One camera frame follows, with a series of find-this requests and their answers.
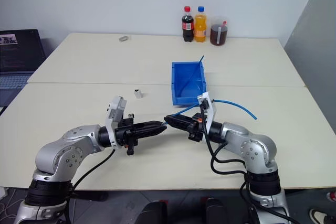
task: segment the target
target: robotic arm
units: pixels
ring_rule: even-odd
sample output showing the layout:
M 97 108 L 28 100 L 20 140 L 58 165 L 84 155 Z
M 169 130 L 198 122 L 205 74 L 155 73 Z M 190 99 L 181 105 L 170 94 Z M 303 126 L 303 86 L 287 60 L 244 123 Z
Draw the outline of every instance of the robotic arm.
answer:
M 127 154 L 132 155 L 139 138 L 154 136 L 166 129 L 158 121 L 133 124 L 133 114 L 123 119 L 125 105 L 126 100 L 115 97 L 107 109 L 106 126 L 76 127 L 39 150 L 33 181 L 14 224 L 59 223 L 71 192 L 71 180 L 86 156 L 110 146 L 115 150 L 127 146 Z
M 252 211 L 252 223 L 290 223 L 288 220 L 266 211 L 275 211 L 289 217 L 285 192 L 280 187 L 278 166 L 275 161 L 277 152 L 272 139 L 265 135 L 257 135 L 246 128 L 225 122 L 213 121 L 216 107 L 208 93 L 198 97 L 198 102 L 207 113 L 206 126 L 203 127 L 202 115 L 196 113 L 192 118 L 183 115 L 168 115 L 164 119 L 172 127 L 189 132 L 189 139 L 206 142 L 203 129 L 206 128 L 208 139 L 223 144 L 224 148 L 239 155 L 247 170 L 250 185 L 249 196 L 256 207 Z

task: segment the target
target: white table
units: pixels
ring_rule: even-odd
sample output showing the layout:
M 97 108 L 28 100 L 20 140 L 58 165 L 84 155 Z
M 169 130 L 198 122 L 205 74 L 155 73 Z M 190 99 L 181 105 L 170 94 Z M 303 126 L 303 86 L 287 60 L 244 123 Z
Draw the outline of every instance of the white table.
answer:
M 134 88 L 143 91 L 142 99 L 135 98 Z M 255 121 L 236 107 L 217 105 L 216 121 L 243 125 L 275 141 L 282 187 L 336 186 L 336 136 L 306 88 L 209 87 L 209 91 L 212 98 L 240 103 L 258 116 Z M 128 101 L 125 114 L 134 113 L 135 122 L 161 121 L 180 110 L 172 106 L 171 89 L 165 85 L 30 83 L 0 116 L 0 186 L 28 187 L 37 151 L 73 127 L 103 125 L 115 95 Z M 187 137 L 186 132 L 168 127 L 156 137 L 141 139 L 135 155 L 117 151 L 78 189 L 232 189 L 242 184 L 240 175 L 214 174 L 206 145 Z M 74 181 L 110 151 L 88 156 Z M 237 158 L 226 150 L 220 157 Z M 239 164 L 221 167 L 238 168 Z
M 208 86 L 303 87 L 278 39 L 228 38 L 217 47 L 182 37 L 70 34 L 28 82 L 170 84 L 172 61 L 202 55 Z

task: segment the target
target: brown liquid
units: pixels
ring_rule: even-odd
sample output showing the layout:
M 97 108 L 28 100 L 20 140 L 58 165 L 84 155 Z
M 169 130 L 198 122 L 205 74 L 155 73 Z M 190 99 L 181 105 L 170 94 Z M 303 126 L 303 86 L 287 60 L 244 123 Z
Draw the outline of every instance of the brown liquid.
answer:
M 226 34 L 227 34 L 227 27 L 225 25 L 212 25 L 210 31 L 211 44 L 215 46 L 223 45 L 226 40 Z

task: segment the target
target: laptop screen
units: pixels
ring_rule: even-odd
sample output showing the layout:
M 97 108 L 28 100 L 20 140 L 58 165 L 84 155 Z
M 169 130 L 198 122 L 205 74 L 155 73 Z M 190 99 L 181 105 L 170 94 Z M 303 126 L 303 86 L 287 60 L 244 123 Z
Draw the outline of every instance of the laptop screen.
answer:
M 38 31 L 0 31 L 0 72 L 35 71 L 46 59 Z

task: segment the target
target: blue plastic bin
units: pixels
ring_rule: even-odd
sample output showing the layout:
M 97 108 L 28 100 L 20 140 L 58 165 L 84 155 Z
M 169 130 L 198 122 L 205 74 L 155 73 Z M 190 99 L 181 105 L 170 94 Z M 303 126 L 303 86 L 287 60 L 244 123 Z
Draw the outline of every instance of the blue plastic bin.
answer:
M 197 96 L 206 91 L 202 62 L 172 63 L 173 105 L 192 105 L 198 102 Z

